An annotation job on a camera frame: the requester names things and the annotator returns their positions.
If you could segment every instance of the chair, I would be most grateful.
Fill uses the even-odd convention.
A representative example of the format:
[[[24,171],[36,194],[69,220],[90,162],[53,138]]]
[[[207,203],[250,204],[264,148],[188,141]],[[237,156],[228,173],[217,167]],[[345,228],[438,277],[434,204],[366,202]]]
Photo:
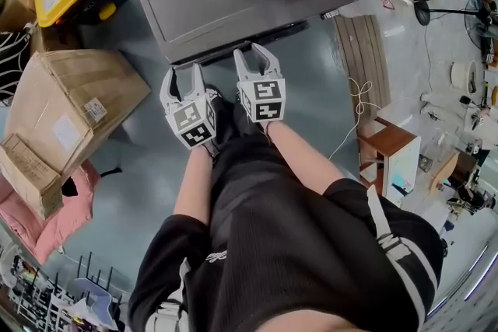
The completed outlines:
[[[24,246],[43,264],[70,235],[92,219],[93,194],[99,173],[86,160],[72,174],[78,189],[74,197],[62,197],[64,206],[43,220],[0,175],[0,217],[21,239]]]
[[[94,302],[90,309],[93,314],[95,314],[96,318],[100,325],[106,325],[107,327],[112,327],[111,329],[117,329],[118,321],[118,312],[119,306],[121,304],[121,300],[123,299],[123,295],[121,295],[117,302],[114,302],[114,297],[109,293],[110,287],[110,279],[112,278],[114,268],[111,267],[109,270],[109,275],[107,276],[107,283],[105,288],[100,286],[100,274],[101,270],[99,270],[96,276],[90,275],[90,262],[92,261],[92,252],[90,252],[88,256],[88,263],[86,265],[86,274],[85,277],[79,277],[79,272],[82,266],[83,256],[79,257],[78,263],[78,272],[76,275],[75,283],[79,288],[83,290],[82,298],[86,293],[85,304],[88,306],[89,296],[92,295],[94,298]]]

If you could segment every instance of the white stripe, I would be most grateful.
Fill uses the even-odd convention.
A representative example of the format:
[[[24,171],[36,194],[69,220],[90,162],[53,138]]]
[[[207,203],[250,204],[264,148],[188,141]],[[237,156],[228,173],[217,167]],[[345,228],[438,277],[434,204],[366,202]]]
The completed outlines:
[[[17,69],[9,69],[8,71],[0,73],[0,76],[7,75],[11,72],[15,72],[16,74],[19,74],[19,71]]]
[[[419,258],[420,263],[422,263],[422,266],[426,269],[427,275],[433,283],[435,293],[437,290],[437,278],[436,274],[434,273],[434,269],[427,260],[426,255],[423,254],[421,249],[410,239],[402,238],[402,242]]]
[[[377,230],[377,238],[386,234],[391,234],[391,228],[389,227],[388,220],[382,209],[379,196],[375,191],[375,186],[371,185],[370,188],[366,190],[366,195],[368,197],[368,207],[372,213],[373,222],[375,223],[375,228]]]
[[[476,264],[477,264],[477,263],[481,260],[482,255],[483,255],[483,254],[484,254],[487,250],[488,250],[488,246],[486,245],[486,246],[484,247],[484,249],[482,250],[481,254],[479,255],[479,257],[475,260],[475,262],[474,262],[474,264],[472,265],[472,267],[470,267],[470,268],[468,269],[468,272],[471,272],[472,270],[474,270],[475,265],[476,265]]]
[[[410,295],[410,298],[412,299],[413,305],[415,307],[415,310],[417,312],[417,316],[419,318],[419,326],[417,327],[417,332],[420,332],[422,330],[423,323],[426,320],[426,308],[423,305],[422,298],[420,297],[419,291],[417,290],[417,287],[413,283],[413,281],[410,279],[409,275],[406,274],[406,271],[403,270],[403,267],[400,266],[396,260],[394,260],[389,254],[387,254],[387,257],[395,270],[398,272],[399,276],[403,280],[403,284],[405,284],[406,291]]]
[[[21,36],[21,38],[19,40],[17,40],[17,38],[16,38],[16,41],[14,43],[10,44],[9,46],[5,46],[5,47],[0,48],[0,51],[4,51],[4,50],[9,49],[10,47],[16,46],[20,41],[24,40],[24,38],[26,36],[29,36],[29,35],[30,35],[30,33],[26,32],[24,35]]]
[[[5,39],[2,44],[0,44],[0,50],[2,49],[3,45],[9,41],[9,39],[12,37],[12,35],[13,35],[13,33],[10,33],[10,35],[7,36],[7,39]]]
[[[471,296],[471,294],[474,293],[474,291],[477,289],[477,287],[479,286],[479,284],[482,282],[482,280],[488,274],[489,269],[493,266],[493,264],[494,264],[494,262],[495,262],[495,260],[496,260],[497,257],[498,257],[498,252],[495,254],[495,257],[489,262],[488,267],[486,267],[486,269],[482,273],[481,277],[477,280],[477,282],[472,287],[472,289],[470,291],[468,291],[468,294],[464,297],[464,301],[467,301],[468,298]]]
[[[437,309],[440,308],[440,306],[443,304],[443,302],[446,302],[446,300],[448,299],[447,296],[444,296],[444,299],[441,300],[439,303],[437,303],[430,311],[429,311],[429,314],[427,314],[427,316],[430,316],[432,313],[434,313]]]
[[[1,60],[0,61],[0,64],[3,64],[4,62],[7,62],[9,60],[12,60],[14,57],[17,57],[18,55],[21,55],[21,53],[24,51],[24,49],[28,46],[28,44],[30,44],[30,42],[26,42],[26,44],[24,45],[24,47],[21,49],[21,51],[19,53],[15,53],[14,55],[10,56],[9,58],[6,58],[5,60]]]
[[[180,288],[169,295],[168,299],[183,303],[184,279],[190,270],[190,264],[185,257],[181,263],[179,272],[181,280]],[[189,332],[188,314],[184,310],[181,310],[179,317],[179,309],[180,305],[176,303],[161,303],[160,308],[147,321],[146,332]]]
[[[16,81],[16,82],[10,82],[10,83],[8,83],[8,84],[7,84],[7,85],[5,85],[5,86],[0,87],[0,91],[5,90],[5,89],[7,89],[8,87],[10,87],[10,86],[12,86],[12,85],[17,85],[18,83],[19,83],[19,81]]]
[[[7,96],[13,96],[13,95],[14,95],[14,93],[13,93],[13,92],[10,92],[10,91],[8,91],[8,90],[1,90],[1,89],[0,89],[0,93],[6,94]]]

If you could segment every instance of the wooden plank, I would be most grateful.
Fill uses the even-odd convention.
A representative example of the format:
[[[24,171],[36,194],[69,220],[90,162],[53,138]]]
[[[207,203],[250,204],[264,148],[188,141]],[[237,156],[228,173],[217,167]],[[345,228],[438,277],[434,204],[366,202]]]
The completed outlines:
[[[367,93],[368,102],[372,104],[378,104],[381,102],[381,96],[379,92],[379,81],[377,77],[377,71],[375,70],[375,60],[374,52],[372,50],[372,43],[369,39],[368,29],[366,27],[366,20],[364,16],[356,17],[352,19],[352,24],[355,27],[356,38],[358,40],[359,51],[361,53],[363,61],[363,70],[365,71],[365,78],[367,81],[372,82],[372,89]],[[376,115],[377,108],[373,106],[368,106],[370,108],[370,114]]]
[[[374,163],[375,162],[371,162],[371,161],[362,163],[361,165],[359,165],[359,171],[363,172],[365,169],[368,169],[369,167],[371,167]]]
[[[337,26],[337,20],[335,18],[332,19],[332,25],[334,26],[335,37],[337,38],[337,42],[339,45],[339,53],[341,54],[342,67],[344,68],[344,72],[347,74],[347,76],[349,76],[349,68],[348,68],[348,63],[345,59],[344,46],[342,45],[342,40],[339,34],[339,28]]]
[[[430,195],[435,195],[437,193],[437,185],[442,184],[451,174],[454,169],[457,167],[458,156],[460,154],[453,154],[452,157],[449,158],[445,162],[445,164],[437,171],[436,176],[434,176],[432,183],[430,184]]]
[[[365,21],[366,21],[366,28],[368,29],[368,34],[370,37],[370,43],[372,45],[375,72],[377,74],[379,92],[381,94],[381,103],[378,104],[378,106],[385,107],[387,106],[388,102],[386,97],[386,87],[384,85],[384,71],[382,69],[382,61],[381,61],[381,55],[379,54],[377,37],[375,36],[374,23],[372,22],[371,16],[365,16]]]
[[[377,38],[377,45],[379,47],[379,55],[381,56],[381,64],[384,77],[384,87],[386,88],[387,102],[391,102],[391,87],[389,86],[389,76],[388,67],[386,65],[386,56],[384,53],[384,46],[382,44],[381,31],[379,30],[379,22],[376,16],[372,16],[373,30],[375,31],[375,36]]]
[[[352,19],[346,18],[344,19],[346,29],[348,30],[349,40],[351,42],[352,55],[354,57],[354,65],[356,68],[356,74],[358,79],[356,82],[358,83],[359,88],[365,84],[366,75],[365,68],[363,67],[363,59],[361,56],[361,50],[359,49],[358,37],[356,36],[356,31]],[[363,113],[363,121],[368,121],[372,119],[371,107],[365,107],[365,112]]]
[[[359,81],[358,72],[355,66],[355,59],[352,53],[351,41],[349,40],[348,30],[345,25],[345,19],[341,16],[335,17],[335,22],[337,23],[339,40],[342,45],[342,49],[344,50],[344,55],[346,59],[346,64],[348,66],[349,77],[355,79],[357,82]],[[354,83],[348,80],[349,82],[349,92],[351,94],[356,94],[357,88]],[[354,107],[358,104],[358,99],[356,97],[352,97],[352,104]]]

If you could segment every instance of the black shirt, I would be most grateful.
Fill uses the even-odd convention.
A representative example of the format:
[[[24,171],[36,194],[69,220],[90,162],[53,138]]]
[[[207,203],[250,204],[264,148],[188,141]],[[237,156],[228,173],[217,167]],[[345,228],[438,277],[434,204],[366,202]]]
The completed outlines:
[[[133,331],[144,331],[156,307],[178,289],[185,257],[192,266],[184,302],[193,331],[252,332],[298,309],[335,314],[364,330],[416,330],[412,301],[376,241],[366,188],[343,179],[322,196],[291,174],[273,173],[279,177],[256,179],[230,210],[227,240],[212,239],[216,232],[188,216],[163,223],[130,299]],[[437,232],[384,198],[381,204],[392,232],[419,246],[439,282]],[[428,311],[435,292],[424,278],[416,284],[425,285],[420,291]]]

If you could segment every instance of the pink cushion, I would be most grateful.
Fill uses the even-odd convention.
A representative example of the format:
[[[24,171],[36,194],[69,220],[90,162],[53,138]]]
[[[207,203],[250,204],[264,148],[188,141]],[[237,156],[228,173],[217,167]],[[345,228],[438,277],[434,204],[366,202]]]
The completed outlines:
[[[71,177],[78,195],[62,197],[64,207],[45,221],[44,230],[38,238],[34,253],[41,264],[45,263],[50,254],[67,238],[92,219],[93,194],[100,175],[86,160]]]
[[[33,252],[37,245],[43,226],[31,208],[15,192],[0,204],[0,216],[9,228],[23,241],[27,249]]]
[[[52,217],[43,220],[13,190],[2,202],[0,199],[0,216],[14,231],[36,259],[43,264],[53,250],[92,219],[93,193],[100,179],[99,173],[86,160],[72,174],[78,195],[62,197],[64,206]],[[0,179],[0,198],[2,188],[9,188],[5,180]]]

